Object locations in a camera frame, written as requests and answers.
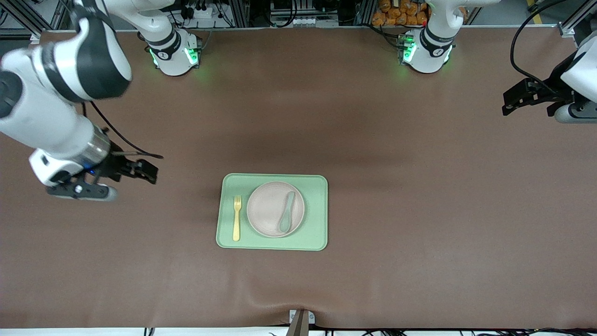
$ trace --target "yellow tape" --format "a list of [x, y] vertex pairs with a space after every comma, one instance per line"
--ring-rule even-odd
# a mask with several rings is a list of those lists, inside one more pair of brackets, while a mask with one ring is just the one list
[[[530, 7], [535, 4], [535, 0], [527, 0], [527, 4]], [[535, 25], [542, 25], [543, 21], [541, 21], [541, 15], [535, 15], [535, 17], [533, 17], [533, 22]]]

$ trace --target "yellow fork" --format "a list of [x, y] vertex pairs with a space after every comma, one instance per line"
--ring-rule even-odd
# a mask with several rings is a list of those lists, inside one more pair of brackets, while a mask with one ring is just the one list
[[238, 242], [241, 239], [241, 223], [239, 222], [239, 211], [241, 211], [241, 196], [234, 196], [234, 230], [232, 231], [232, 240]]

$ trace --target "green tray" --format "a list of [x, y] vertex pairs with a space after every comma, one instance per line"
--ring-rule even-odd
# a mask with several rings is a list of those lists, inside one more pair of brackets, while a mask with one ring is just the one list
[[[269, 238], [259, 234], [247, 218], [249, 196], [264, 183], [282, 181], [295, 186], [303, 195], [302, 224], [286, 237]], [[232, 240], [234, 196], [242, 197], [241, 239]], [[328, 244], [328, 181], [320, 175], [228, 174], [222, 182], [216, 242], [223, 248], [321, 251]]]

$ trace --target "table surface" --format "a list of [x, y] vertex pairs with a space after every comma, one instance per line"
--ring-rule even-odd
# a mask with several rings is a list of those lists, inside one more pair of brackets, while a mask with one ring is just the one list
[[[216, 32], [177, 78], [120, 34], [134, 82], [98, 105], [165, 156], [158, 184], [52, 198], [0, 137], [0, 326], [276, 325], [301, 307], [333, 328], [596, 327], [597, 132], [544, 105], [501, 116], [514, 31], [463, 29], [432, 75], [367, 29]], [[544, 78], [572, 51], [531, 28], [516, 56]], [[325, 176], [328, 246], [218, 247], [232, 172]]]

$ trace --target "plate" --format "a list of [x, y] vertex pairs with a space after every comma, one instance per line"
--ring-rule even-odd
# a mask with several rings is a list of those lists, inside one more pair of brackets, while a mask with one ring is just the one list
[[[294, 191], [291, 208], [290, 230], [280, 231], [280, 219], [286, 209], [288, 193]], [[260, 234], [271, 237], [285, 237], [294, 232], [303, 222], [304, 200], [300, 191], [286, 182], [268, 182], [262, 184], [249, 197], [247, 216], [251, 226]]]

